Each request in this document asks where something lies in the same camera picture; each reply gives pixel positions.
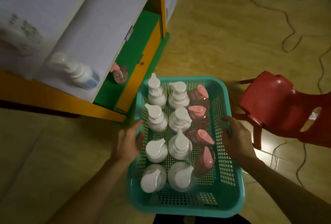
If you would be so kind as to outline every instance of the hand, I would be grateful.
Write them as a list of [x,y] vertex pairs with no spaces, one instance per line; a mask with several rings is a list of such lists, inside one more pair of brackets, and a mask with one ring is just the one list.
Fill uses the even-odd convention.
[[250,131],[235,118],[224,116],[222,120],[228,121],[232,129],[232,137],[226,128],[223,128],[222,142],[224,149],[230,158],[238,162],[239,166],[243,167],[245,160],[257,159],[254,147],[252,144],[252,136]]
[[118,133],[118,141],[113,147],[110,160],[124,162],[127,166],[135,160],[143,147],[144,132],[140,132],[136,139],[136,132],[143,120],[136,121],[128,129],[122,129]]

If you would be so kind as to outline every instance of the tile floor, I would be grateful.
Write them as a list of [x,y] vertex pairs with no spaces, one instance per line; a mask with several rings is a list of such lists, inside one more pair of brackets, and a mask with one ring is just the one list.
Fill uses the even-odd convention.
[[[331,32],[330,0],[256,1],[288,12],[297,33],[286,42],[287,49],[301,34]],[[281,42],[291,30],[283,14],[259,9],[247,0],[179,0],[168,30],[171,36],[156,67],[157,75],[215,76],[227,84],[233,111],[238,110],[236,105],[246,88],[234,81],[256,77],[264,70],[284,75],[299,91],[317,94],[321,76],[317,58],[331,39],[304,37],[296,50],[284,53]],[[325,75],[320,84],[327,92],[331,90],[331,53],[323,63]],[[109,157],[119,129],[113,122],[88,117],[67,119],[6,109],[0,109],[0,120],[3,224],[46,221]],[[299,183],[295,172],[304,159],[302,143],[266,131],[262,139],[258,157]],[[274,148],[285,141],[272,157]],[[331,203],[331,149],[306,148],[300,180],[307,190]],[[288,223],[264,189],[252,183],[250,175],[243,176],[246,202],[241,214],[255,224]],[[152,223],[153,219],[128,203],[125,188],[118,183],[100,223]]]

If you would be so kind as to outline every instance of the pink pump head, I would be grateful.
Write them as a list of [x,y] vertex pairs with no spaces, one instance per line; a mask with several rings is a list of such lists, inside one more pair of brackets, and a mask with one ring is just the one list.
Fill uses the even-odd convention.
[[116,62],[110,68],[110,72],[113,72],[113,71],[120,71],[120,67],[118,66],[118,64]]
[[206,130],[199,129],[197,133],[197,139],[199,141],[205,141],[211,145],[215,144],[215,142],[213,141],[213,139]]
[[204,149],[203,162],[207,168],[212,168],[214,166],[214,159],[208,147],[205,147]]
[[203,97],[209,98],[208,92],[203,85],[198,85],[198,88],[195,90],[195,95],[199,99],[202,99]]
[[189,106],[188,109],[190,111],[194,112],[196,117],[203,117],[207,110],[204,106],[200,106],[200,105],[192,105],[192,106]]

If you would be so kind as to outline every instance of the electrical cord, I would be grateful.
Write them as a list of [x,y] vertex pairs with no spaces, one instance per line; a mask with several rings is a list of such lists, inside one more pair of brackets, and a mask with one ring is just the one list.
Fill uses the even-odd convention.
[[[286,50],[285,47],[284,47],[284,44],[285,44],[286,40],[289,39],[291,36],[293,36],[293,35],[297,32],[296,29],[295,29],[295,28],[293,27],[293,25],[291,24],[287,12],[284,11],[284,10],[281,10],[281,9],[274,9],[274,8],[270,8],[270,7],[266,7],[266,6],[260,5],[260,4],[257,3],[255,0],[248,0],[248,1],[250,1],[250,2],[253,3],[253,4],[255,4],[258,8],[267,9],[267,10],[270,10],[270,11],[280,12],[280,13],[284,14],[285,19],[286,19],[286,22],[287,22],[288,26],[290,27],[290,29],[292,30],[292,33],[291,33],[289,36],[287,36],[287,37],[282,41],[282,44],[281,44],[281,46],[282,46],[282,50],[283,50],[285,53],[290,53],[290,52],[292,52],[293,50],[295,50],[296,47],[300,44],[300,42],[302,41],[302,39],[303,39],[304,37],[322,37],[322,36],[328,36],[328,35],[331,35],[331,33],[328,33],[328,34],[321,34],[321,35],[302,35],[302,36],[299,38],[298,42],[295,44],[295,46],[294,46],[291,50]],[[325,68],[324,68],[324,65],[323,65],[323,62],[322,62],[322,57],[323,57],[324,55],[326,55],[327,53],[329,53],[330,51],[331,51],[331,46],[330,46],[330,48],[329,48],[325,53],[323,53],[322,55],[320,55],[319,58],[318,58],[318,62],[320,63],[320,65],[321,65],[321,70],[322,70],[321,76],[320,76],[319,80],[317,81],[317,87],[318,87],[318,90],[319,90],[320,94],[323,94],[323,92],[322,92],[322,90],[321,90],[321,87],[320,87],[320,82],[321,82],[321,80],[322,80],[322,78],[323,78],[323,76],[324,76],[324,73],[325,73]],[[278,145],[278,146],[274,149],[274,151],[272,152],[272,157],[271,157],[270,167],[271,167],[271,165],[272,165],[273,157],[275,157],[275,159],[276,159],[276,155],[275,155],[275,153],[276,153],[277,148],[280,147],[280,146],[282,146],[282,145],[285,145],[285,144],[287,144],[287,140],[285,140],[285,143],[282,143],[282,144]],[[303,143],[303,148],[304,148],[304,161],[302,162],[302,164],[300,165],[300,167],[296,170],[296,178],[297,178],[297,180],[299,181],[300,185],[304,188],[304,185],[302,184],[302,182],[301,182],[301,180],[300,180],[300,178],[299,178],[299,171],[300,171],[301,168],[304,166],[304,164],[306,163],[306,160],[307,160],[307,151],[306,151],[306,145],[305,145],[305,143]],[[256,183],[256,182],[257,182],[257,181],[249,182],[249,183],[246,183],[246,184],[253,184],[253,183]]]

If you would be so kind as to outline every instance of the person's left hand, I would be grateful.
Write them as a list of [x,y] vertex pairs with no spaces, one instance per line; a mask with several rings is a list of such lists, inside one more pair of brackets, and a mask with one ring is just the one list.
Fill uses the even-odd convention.
[[136,132],[143,120],[136,121],[128,129],[122,129],[118,133],[118,141],[113,146],[110,160],[124,162],[129,165],[135,160],[143,147],[144,132],[140,132],[136,139]]

